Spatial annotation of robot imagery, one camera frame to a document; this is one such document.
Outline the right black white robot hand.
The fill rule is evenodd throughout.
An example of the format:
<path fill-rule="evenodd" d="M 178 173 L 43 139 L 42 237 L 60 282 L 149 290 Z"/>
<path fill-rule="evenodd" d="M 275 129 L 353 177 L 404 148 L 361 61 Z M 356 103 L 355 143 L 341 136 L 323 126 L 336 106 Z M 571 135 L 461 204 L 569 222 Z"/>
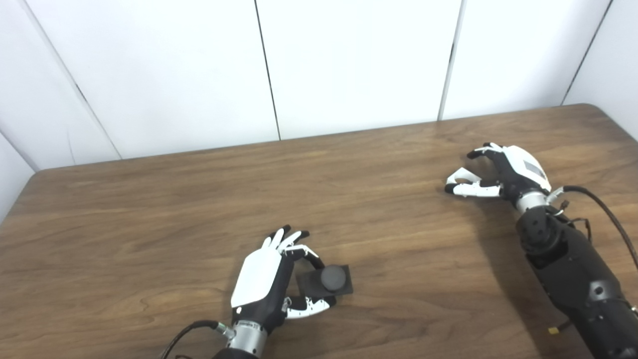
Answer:
<path fill-rule="evenodd" d="M 516 203 L 529 192 L 548 195 L 551 184 L 539 161 L 519 146 L 484 143 L 467 154 L 468 159 L 486 157 L 496 169 L 495 180 L 484 180 L 465 168 L 456 170 L 444 191 L 463 197 L 500 197 Z"/>

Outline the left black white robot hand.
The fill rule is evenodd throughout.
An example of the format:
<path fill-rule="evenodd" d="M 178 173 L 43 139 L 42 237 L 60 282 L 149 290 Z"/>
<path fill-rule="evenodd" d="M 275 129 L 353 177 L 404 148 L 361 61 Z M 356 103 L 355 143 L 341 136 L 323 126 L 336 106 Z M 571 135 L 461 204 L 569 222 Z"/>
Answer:
<path fill-rule="evenodd" d="M 298 260 L 308 261 L 316 270 L 325 268 L 315 251 L 299 243 L 310 232 L 290 230 L 290 225 L 284 225 L 271 232 L 262 245 L 244 259 L 230 300 L 233 324 L 254 322 L 271 335 L 285 320 L 314 316 L 337 304 L 335 296 L 287 294 Z"/>

